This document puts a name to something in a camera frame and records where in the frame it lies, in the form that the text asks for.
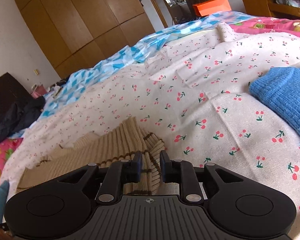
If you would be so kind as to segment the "beige brown-striped knit sweater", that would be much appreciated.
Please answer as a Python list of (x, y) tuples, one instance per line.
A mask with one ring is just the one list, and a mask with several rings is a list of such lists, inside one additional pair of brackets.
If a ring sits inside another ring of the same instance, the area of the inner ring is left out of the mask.
[(56, 147), (49, 155), (42, 157), (34, 168), (25, 169), (17, 192), (30, 189), (88, 163), (96, 163), (100, 168), (109, 167), (118, 160), (132, 160), (136, 152), (141, 152), (141, 179), (137, 184), (125, 185), (123, 191), (125, 194), (154, 195), (160, 184), (159, 155), (164, 148), (161, 138), (138, 126), (135, 118), (128, 118), (101, 137), (89, 132), (75, 141), (70, 148)]

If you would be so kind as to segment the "black clothing pile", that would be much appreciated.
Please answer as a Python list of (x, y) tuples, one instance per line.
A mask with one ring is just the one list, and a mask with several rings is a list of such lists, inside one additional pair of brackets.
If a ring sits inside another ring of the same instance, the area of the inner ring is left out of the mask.
[(15, 102), (0, 117), (0, 143), (9, 136), (30, 127), (41, 115), (46, 100), (43, 96), (31, 98), (24, 106)]

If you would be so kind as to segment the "pink container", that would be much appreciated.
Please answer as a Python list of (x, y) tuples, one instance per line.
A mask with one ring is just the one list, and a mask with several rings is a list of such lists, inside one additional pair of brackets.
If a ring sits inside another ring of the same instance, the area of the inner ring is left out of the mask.
[(31, 96), (33, 98), (38, 98), (40, 96), (44, 96), (45, 94), (47, 94), (47, 90), (46, 88), (43, 86), (43, 85), (33, 85), (32, 86), (32, 93), (31, 93)]

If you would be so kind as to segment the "blue white patterned quilt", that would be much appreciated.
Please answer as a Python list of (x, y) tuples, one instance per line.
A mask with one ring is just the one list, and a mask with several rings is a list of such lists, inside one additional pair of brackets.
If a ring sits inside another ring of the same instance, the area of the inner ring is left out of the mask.
[(61, 87), (61, 93), (52, 98), (52, 89), (45, 96), (46, 105), (39, 119), (54, 115), (62, 107), (76, 102), (88, 87), (101, 82), (119, 69), (133, 63), (143, 63), (153, 57), (168, 42), (178, 40), (187, 35), (199, 31), (209, 30), (224, 22), (227, 24), (239, 24), (250, 20), (254, 16), (237, 11), (217, 12), (210, 16), (201, 17), (197, 20), (173, 25), (157, 31), (139, 40), (134, 46), (125, 46), (111, 57), (100, 61), (91, 68), (78, 70), (70, 76), (57, 82)]

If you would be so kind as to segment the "blue knit sweater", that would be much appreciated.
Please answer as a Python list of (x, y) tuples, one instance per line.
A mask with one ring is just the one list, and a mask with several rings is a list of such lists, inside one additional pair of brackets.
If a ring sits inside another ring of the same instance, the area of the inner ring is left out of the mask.
[(300, 68), (270, 68), (249, 85), (249, 92), (300, 135)]

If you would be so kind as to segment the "dark wooden headboard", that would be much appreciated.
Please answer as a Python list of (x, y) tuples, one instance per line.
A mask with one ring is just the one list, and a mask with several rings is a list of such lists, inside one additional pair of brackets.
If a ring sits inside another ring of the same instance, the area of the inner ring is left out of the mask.
[(30, 93), (10, 73), (0, 77), (0, 116), (15, 102), (26, 105), (31, 99)]

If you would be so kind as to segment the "wooden wardrobe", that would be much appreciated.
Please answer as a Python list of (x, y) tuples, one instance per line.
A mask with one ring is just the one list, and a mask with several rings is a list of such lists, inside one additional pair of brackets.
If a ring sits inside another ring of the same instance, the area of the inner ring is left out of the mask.
[(154, 32), (139, 0), (15, 0), (59, 77), (91, 68)]

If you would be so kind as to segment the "orange box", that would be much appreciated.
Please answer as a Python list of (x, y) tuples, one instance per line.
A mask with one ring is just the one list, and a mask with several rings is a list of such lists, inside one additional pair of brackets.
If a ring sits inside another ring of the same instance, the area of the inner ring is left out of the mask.
[(232, 11), (228, 0), (209, 0), (207, 2), (194, 4), (196, 16), (207, 16), (220, 11)]

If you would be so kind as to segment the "wooden shelf cabinet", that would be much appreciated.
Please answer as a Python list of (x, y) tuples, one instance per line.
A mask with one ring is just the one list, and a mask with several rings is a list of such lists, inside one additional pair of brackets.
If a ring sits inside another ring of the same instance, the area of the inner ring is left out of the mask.
[(242, 0), (249, 15), (300, 20), (300, 8), (279, 4), (276, 0)]

